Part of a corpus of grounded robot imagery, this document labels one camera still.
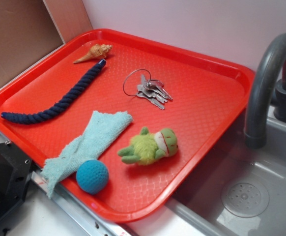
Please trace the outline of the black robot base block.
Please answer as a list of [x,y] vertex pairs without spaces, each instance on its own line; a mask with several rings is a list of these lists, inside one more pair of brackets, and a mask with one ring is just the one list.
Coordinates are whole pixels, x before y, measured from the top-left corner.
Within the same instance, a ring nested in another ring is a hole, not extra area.
[[32,160],[15,144],[0,143],[0,220],[26,196]]

